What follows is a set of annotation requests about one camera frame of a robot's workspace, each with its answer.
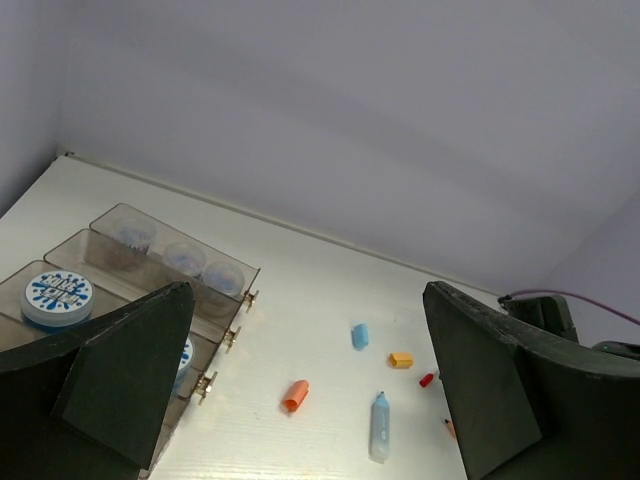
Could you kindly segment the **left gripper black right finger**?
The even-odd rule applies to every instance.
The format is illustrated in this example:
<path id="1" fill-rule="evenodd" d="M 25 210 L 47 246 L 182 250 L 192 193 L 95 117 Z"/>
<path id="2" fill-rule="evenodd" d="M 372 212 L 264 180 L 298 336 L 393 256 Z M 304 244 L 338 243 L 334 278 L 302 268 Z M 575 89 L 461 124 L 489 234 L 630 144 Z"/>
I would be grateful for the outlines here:
<path id="1" fill-rule="evenodd" d="M 443 281 L 426 322 L 469 479 L 636 479 L 639 362 L 496 311 Z"/>

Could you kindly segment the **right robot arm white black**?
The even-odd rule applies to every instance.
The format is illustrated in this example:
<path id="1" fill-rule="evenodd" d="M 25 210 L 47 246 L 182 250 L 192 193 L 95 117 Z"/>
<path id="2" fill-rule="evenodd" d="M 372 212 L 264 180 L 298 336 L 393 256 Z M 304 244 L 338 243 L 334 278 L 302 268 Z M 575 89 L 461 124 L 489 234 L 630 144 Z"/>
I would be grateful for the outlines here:
<path id="1" fill-rule="evenodd" d="M 500 297 L 498 303 L 511 317 L 574 343 L 579 342 L 567 301 L 560 295 L 520 299 L 507 295 Z M 638 344 L 602 341 L 595 344 L 593 349 L 618 357 L 639 360 Z"/>

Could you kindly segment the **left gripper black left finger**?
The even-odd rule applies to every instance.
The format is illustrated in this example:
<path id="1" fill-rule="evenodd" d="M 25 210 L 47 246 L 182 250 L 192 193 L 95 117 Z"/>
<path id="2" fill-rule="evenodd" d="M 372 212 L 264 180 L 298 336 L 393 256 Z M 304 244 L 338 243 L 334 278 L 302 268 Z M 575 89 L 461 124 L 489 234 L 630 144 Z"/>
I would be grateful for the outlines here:
<path id="1" fill-rule="evenodd" d="M 1 354 L 4 479 L 136 479 L 151 465 L 195 297 L 168 284 Z"/>

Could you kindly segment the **clear bead cup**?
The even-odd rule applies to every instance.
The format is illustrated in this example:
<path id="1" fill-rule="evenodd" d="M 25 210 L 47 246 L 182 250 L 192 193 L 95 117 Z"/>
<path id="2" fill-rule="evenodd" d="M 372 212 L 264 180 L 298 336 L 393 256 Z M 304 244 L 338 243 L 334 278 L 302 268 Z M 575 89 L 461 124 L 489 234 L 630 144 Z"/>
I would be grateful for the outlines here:
<path id="1" fill-rule="evenodd" d="M 169 281 L 178 281 L 186 277 L 200 280 L 207 258 L 199 247 L 191 243 L 173 242 L 164 249 L 162 261 L 166 266 L 165 274 Z"/>
<path id="2" fill-rule="evenodd" d="M 237 297 L 245 284 L 240 268 L 223 261 L 209 264 L 202 273 L 202 280 L 210 288 L 230 297 Z"/>
<path id="3" fill-rule="evenodd" d="M 157 236 L 155 224 L 138 217 L 121 217 L 112 227 L 112 237 L 127 247 L 147 254 Z"/>

